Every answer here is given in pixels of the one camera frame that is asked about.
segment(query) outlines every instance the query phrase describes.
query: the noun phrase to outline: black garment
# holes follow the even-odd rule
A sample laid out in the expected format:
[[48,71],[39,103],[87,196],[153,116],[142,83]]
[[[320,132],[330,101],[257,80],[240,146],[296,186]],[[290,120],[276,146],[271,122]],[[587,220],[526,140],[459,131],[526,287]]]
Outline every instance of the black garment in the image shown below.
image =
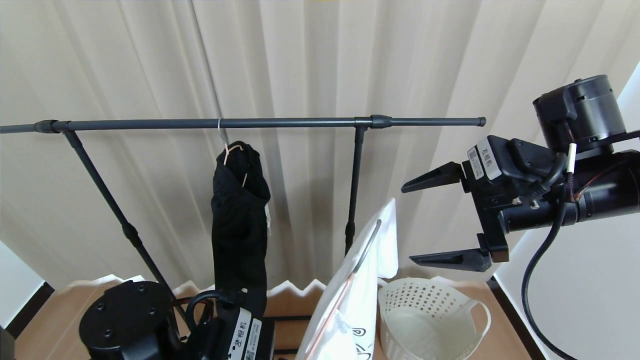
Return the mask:
[[262,176],[260,154],[250,145],[234,142],[218,158],[213,175],[213,263],[216,289],[248,290],[244,308],[262,316],[267,305],[267,218],[264,206],[271,194]]

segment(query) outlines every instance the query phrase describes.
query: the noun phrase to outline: wooden floor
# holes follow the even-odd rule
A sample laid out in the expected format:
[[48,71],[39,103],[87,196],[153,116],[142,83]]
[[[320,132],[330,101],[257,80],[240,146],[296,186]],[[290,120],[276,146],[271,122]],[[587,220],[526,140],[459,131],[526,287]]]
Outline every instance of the wooden floor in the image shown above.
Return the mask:
[[[100,286],[70,286],[57,291],[16,340],[16,360],[89,360],[77,334],[80,319],[105,289],[116,284],[117,282],[110,282]],[[472,360],[531,358],[485,283],[461,283],[458,289],[469,297],[484,302],[492,314],[491,329],[472,355]],[[178,297],[192,296],[195,291],[184,290]],[[269,298],[265,316],[311,315],[321,295],[320,289],[310,291],[305,297],[300,297],[293,291],[284,291]],[[476,323],[486,323],[484,314],[473,315]],[[306,322],[301,321],[276,323],[275,348],[298,348],[306,327]],[[182,320],[179,320],[179,328],[182,335],[188,333]],[[274,358],[293,359],[294,355],[278,355]],[[387,360],[378,342],[374,360]]]

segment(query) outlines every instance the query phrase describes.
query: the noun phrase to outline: white garment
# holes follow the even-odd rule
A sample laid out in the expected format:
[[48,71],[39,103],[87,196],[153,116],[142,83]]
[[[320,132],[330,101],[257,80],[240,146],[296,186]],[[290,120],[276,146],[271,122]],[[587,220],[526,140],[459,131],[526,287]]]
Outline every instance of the white garment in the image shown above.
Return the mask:
[[342,266],[326,287],[309,322],[296,360],[305,358],[311,344],[329,315],[373,234],[377,220],[382,221],[364,262],[353,279],[350,289],[329,319],[329,324],[310,359],[313,360],[371,360],[376,341],[376,306],[378,278],[391,278],[398,270],[396,200],[375,214],[365,225],[342,262]]

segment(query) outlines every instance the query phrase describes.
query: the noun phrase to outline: beige curtain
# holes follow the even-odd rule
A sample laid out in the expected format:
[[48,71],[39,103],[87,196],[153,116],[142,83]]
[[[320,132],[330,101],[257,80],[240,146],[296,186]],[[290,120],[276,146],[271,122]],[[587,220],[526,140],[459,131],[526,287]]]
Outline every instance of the beige curtain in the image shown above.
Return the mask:
[[[576,78],[619,92],[640,59],[640,3],[600,1],[3,1],[3,125],[43,119],[477,117],[486,127],[365,135],[356,228],[397,198],[408,256],[476,247],[460,186],[400,186],[489,133],[541,142],[531,101]],[[229,130],[271,187],[270,285],[327,281],[344,254],[352,129]],[[217,130],[79,136],[172,285],[213,282]],[[53,286],[148,270],[63,136],[1,137],[0,236]],[[517,241],[519,234],[510,236]]]

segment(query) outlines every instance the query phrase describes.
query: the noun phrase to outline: laundry basket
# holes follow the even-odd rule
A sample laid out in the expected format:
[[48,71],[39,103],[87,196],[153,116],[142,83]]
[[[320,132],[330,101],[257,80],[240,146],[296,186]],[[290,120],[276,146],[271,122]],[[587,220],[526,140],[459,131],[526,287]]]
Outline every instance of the laundry basket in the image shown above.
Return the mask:
[[[389,360],[464,360],[489,330],[482,302],[435,280],[406,278],[378,293],[381,344]],[[477,332],[471,309],[480,305],[486,326]]]

